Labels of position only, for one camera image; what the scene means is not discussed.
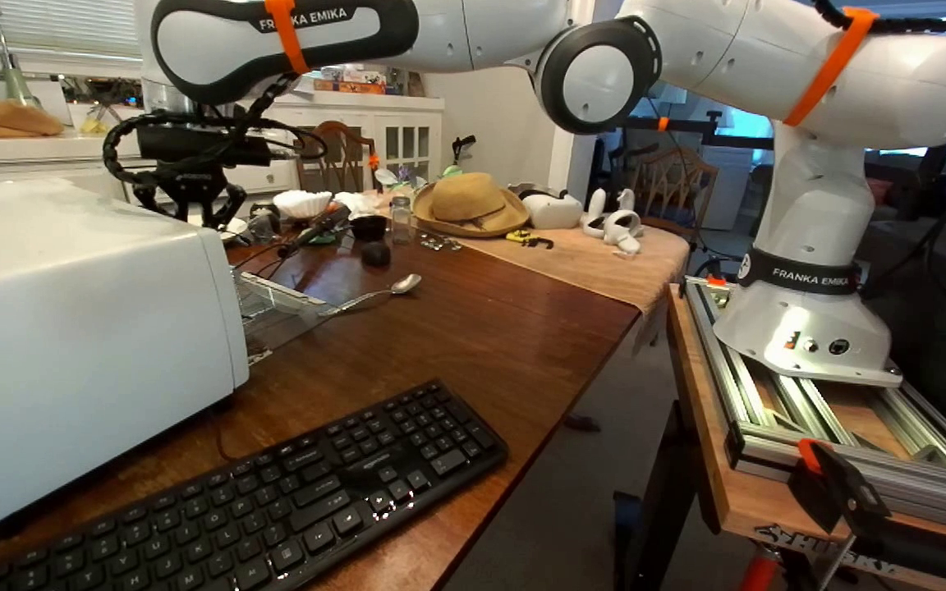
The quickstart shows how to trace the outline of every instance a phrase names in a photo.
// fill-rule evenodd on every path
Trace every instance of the metal frame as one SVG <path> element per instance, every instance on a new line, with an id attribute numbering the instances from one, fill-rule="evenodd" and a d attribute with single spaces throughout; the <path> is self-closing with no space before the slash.
<path id="1" fill-rule="evenodd" d="M 851 433 L 813 380 L 768 371 L 766 380 L 779 400 L 779 406 L 768 406 L 753 378 L 753 365 L 713 334 L 725 288 L 713 288 L 688 274 L 685 294 L 718 388 L 718 406 L 730 415 L 730 453 L 736 470 L 786 480 L 799 464 L 799 439 L 824 439 L 875 484 L 890 508 L 946 526 L 946 415 L 927 402 L 918 390 L 908 383 L 871 388 L 873 413 L 901 439 L 908 459 L 882 453 Z"/>

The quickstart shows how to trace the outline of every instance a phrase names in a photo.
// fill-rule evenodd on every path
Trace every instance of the wooden table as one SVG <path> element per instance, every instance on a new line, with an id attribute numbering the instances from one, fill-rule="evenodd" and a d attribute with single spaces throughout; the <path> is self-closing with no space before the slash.
<path id="1" fill-rule="evenodd" d="M 691 494 L 698 494 L 713 531 L 740 534 L 768 547 L 810 547 L 822 538 L 848 534 L 848 529 L 828 534 L 822 526 L 813 526 L 782 480 L 740 473 L 731 467 L 725 439 L 730 420 L 718 406 L 718 390 L 679 284 L 669 284 L 667 311 L 679 400 L 647 484 L 642 534 L 628 558 L 628 572 L 642 575 L 633 586 L 653 586 L 662 582 Z M 936 520 L 912 514 L 894 518 L 946 534 L 946 526 Z M 908 566 L 901 566 L 896 582 L 946 586 L 946 578 Z"/>
<path id="2" fill-rule="evenodd" d="M 346 564 L 320 586 L 433 586 L 529 470 L 549 433 L 633 326 L 637 307 L 469 250 L 394 250 L 390 268 L 353 255 L 290 258 L 279 274 L 346 298 L 421 271 L 418 294 L 339 316 L 251 367 L 225 402 L 159 433 L 0 529 L 19 555 L 119 504 L 257 453 L 364 402 L 440 378 L 509 442 L 509 459 L 464 494 Z"/>

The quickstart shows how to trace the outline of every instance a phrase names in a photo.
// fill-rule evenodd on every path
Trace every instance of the orange stripe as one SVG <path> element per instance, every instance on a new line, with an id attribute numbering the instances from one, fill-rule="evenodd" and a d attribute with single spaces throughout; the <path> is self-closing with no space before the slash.
<path id="1" fill-rule="evenodd" d="M 787 110 L 786 124 L 791 124 L 791 126 L 799 126 L 810 113 L 810 108 L 822 103 L 822 99 L 834 89 L 834 77 L 854 59 L 854 52 L 859 50 L 859 42 L 868 39 L 868 33 L 875 18 L 875 14 L 871 14 L 863 6 L 848 6 L 844 14 L 854 21 L 844 29 L 834 52 L 822 61 L 822 68 L 813 72 L 813 77 L 802 91 L 799 103 Z"/>
<path id="2" fill-rule="evenodd" d="M 272 16 L 279 45 L 295 72 L 309 72 L 298 33 L 291 27 L 295 0 L 266 0 L 266 14 Z"/>

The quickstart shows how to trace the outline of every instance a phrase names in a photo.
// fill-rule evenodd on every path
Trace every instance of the chair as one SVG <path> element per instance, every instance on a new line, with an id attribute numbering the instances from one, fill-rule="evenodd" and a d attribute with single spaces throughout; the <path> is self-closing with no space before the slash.
<path id="1" fill-rule="evenodd" d="M 696 242 L 714 167 L 688 147 L 662 147 L 633 165 L 633 210 L 642 223 Z"/>
<path id="2" fill-rule="evenodd" d="M 320 122 L 312 130 L 316 142 L 298 142 L 298 186 L 303 190 L 364 190 L 364 170 L 375 167 L 375 142 L 360 133 L 360 126 L 348 126 L 346 122 Z"/>

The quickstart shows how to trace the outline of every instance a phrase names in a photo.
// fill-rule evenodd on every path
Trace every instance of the black keyboard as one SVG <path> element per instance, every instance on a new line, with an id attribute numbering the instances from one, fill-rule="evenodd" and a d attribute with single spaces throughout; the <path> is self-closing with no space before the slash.
<path id="1" fill-rule="evenodd" d="M 303 586 L 506 459 L 440 380 L 0 564 L 0 586 Z"/>

